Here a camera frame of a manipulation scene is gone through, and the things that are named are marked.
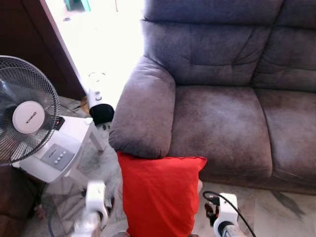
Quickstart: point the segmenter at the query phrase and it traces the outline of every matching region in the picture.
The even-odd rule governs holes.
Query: red pillow
[[[118,152],[123,208],[133,237],[188,237],[198,212],[202,157],[141,159]]]

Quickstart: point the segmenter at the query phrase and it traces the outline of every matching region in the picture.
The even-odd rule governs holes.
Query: doorway
[[[105,73],[114,108],[143,54],[141,0],[45,0],[86,92],[88,75]]]

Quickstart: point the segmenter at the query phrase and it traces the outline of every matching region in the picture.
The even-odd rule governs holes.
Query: fan grille
[[[14,110],[25,101],[36,101],[45,111],[42,126],[34,133],[18,132],[12,122]],[[0,165],[25,159],[50,139],[59,118],[55,88],[32,64],[15,57],[0,56]]]

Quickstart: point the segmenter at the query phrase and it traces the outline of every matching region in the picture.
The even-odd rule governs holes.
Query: sofa cushion
[[[258,88],[315,91],[316,31],[275,28],[253,84]]]
[[[285,0],[277,18],[278,26],[316,30],[315,0]]]
[[[283,0],[146,0],[144,18],[195,24],[272,24]]]
[[[272,144],[273,175],[316,186],[316,95],[257,89]]]
[[[142,22],[145,56],[180,85],[249,85],[270,28]]]
[[[0,237],[18,237],[37,194],[25,173],[0,166]]]
[[[269,135],[253,89],[178,86],[168,156],[207,158],[205,181],[224,174],[270,177]]]

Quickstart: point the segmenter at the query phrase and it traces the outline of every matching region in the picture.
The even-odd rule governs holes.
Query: marble floor
[[[61,114],[66,116],[87,117],[79,106],[79,101],[60,98]],[[117,232],[128,227],[117,187],[121,173],[115,151],[108,144],[110,123],[98,127],[106,149],[98,152],[91,143],[83,151],[79,170],[91,179],[103,179],[107,185],[106,197],[115,197],[116,203],[103,230],[102,237],[113,237]],[[209,220],[205,216],[206,200],[202,192],[206,190],[218,193],[235,194],[238,206],[257,237],[315,237],[316,236],[316,197],[298,194],[270,192],[230,185],[203,183],[199,194],[199,210],[195,215],[193,233],[200,237],[215,237]],[[74,221],[80,217],[84,208],[84,199],[80,188],[71,180],[48,185],[44,190],[42,204],[51,219],[55,237],[68,237],[73,230]],[[240,228],[248,237],[251,236],[244,223],[239,220]],[[50,237],[47,219],[40,221],[36,217],[28,220],[21,237]]]

